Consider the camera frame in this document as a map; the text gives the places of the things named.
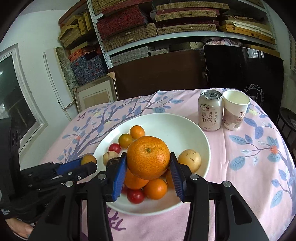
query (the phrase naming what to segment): plate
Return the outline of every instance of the plate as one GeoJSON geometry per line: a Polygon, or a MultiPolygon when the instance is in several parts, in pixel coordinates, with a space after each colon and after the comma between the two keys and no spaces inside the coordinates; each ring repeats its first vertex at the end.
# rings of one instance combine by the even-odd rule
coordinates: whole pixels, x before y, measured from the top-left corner
{"type": "MultiPolygon", "coordinates": [[[[210,145],[204,132],[197,124],[185,117],[168,114],[153,113],[142,115],[122,123],[112,130],[98,145],[94,156],[97,159],[97,172],[106,170],[102,158],[108,151],[112,143],[118,143],[118,138],[123,133],[129,133],[132,126],[139,125],[145,130],[145,135],[157,137],[163,140],[170,152],[174,152],[176,157],[186,149],[193,149],[199,152],[202,164],[197,170],[197,174],[205,178],[210,166],[210,145]]],[[[132,204],[126,195],[121,195],[112,203],[107,205],[116,211],[130,215],[156,215],[169,211],[181,205],[175,190],[169,189],[166,195],[159,200],[145,198],[140,204],[132,204]]]]}

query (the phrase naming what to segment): human hand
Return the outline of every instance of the human hand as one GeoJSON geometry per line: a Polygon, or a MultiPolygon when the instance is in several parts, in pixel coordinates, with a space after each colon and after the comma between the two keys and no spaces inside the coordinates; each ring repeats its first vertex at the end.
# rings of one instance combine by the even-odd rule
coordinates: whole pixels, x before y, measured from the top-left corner
{"type": "Polygon", "coordinates": [[[24,238],[28,238],[33,231],[33,228],[29,224],[24,223],[16,218],[6,219],[5,221],[13,232],[24,238]]]}

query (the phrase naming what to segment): floral tablecloth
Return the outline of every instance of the floral tablecloth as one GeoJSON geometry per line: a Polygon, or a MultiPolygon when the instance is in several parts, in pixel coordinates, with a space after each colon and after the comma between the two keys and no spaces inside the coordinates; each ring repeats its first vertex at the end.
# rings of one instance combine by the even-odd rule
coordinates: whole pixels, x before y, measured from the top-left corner
{"type": "MultiPolygon", "coordinates": [[[[201,90],[158,91],[86,109],[70,122],[42,160],[69,162],[93,153],[100,141],[121,123],[149,113],[173,113],[198,123],[201,90]]],[[[241,128],[221,127],[205,132],[211,148],[207,181],[229,180],[251,207],[272,241],[276,241],[296,214],[295,166],[275,125],[251,100],[241,128]]],[[[183,240],[189,204],[156,216],[131,216],[110,208],[114,241],[183,240]]],[[[210,204],[209,240],[214,240],[214,205],[210,204]]],[[[82,239],[87,240],[86,208],[82,239]]]]}

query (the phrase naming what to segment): white paper cup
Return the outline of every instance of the white paper cup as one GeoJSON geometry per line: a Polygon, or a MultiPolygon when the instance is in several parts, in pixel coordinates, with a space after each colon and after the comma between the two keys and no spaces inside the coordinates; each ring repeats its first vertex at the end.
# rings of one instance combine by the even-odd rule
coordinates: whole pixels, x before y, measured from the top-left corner
{"type": "Polygon", "coordinates": [[[242,124],[251,99],[238,90],[224,91],[222,97],[224,100],[223,124],[227,129],[236,131],[242,124]]]}

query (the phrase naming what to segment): screw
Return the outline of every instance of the screw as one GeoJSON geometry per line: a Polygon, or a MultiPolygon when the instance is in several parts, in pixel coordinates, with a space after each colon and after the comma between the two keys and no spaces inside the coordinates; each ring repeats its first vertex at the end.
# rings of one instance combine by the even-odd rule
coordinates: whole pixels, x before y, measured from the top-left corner
{"type": "Polygon", "coordinates": [[[72,187],[73,184],[74,184],[74,182],[72,182],[72,181],[67,181],[67,182],[66,182],[66,187],[72,187]]]}
{"type": "Polygon", "coordinates": [[[199,176],[197,174],[193,173],[193,174],[190,175],[190,178],[192,180],[197,180],[199,178],[199,176]]]}
{"type": "Polygon", "coordinates": [[[104,180],[106,177],[107,177],[107,176],[106,176],[106,174],[104,174],[104,173],[98,175],[98,179],[100,179],[100,180],[104,180]]]}
{"type": "Polygon", "coordinates": [[[224,187],[229,188],[231,186],[231,183],[229,181],[223,182],[224,187]]]}

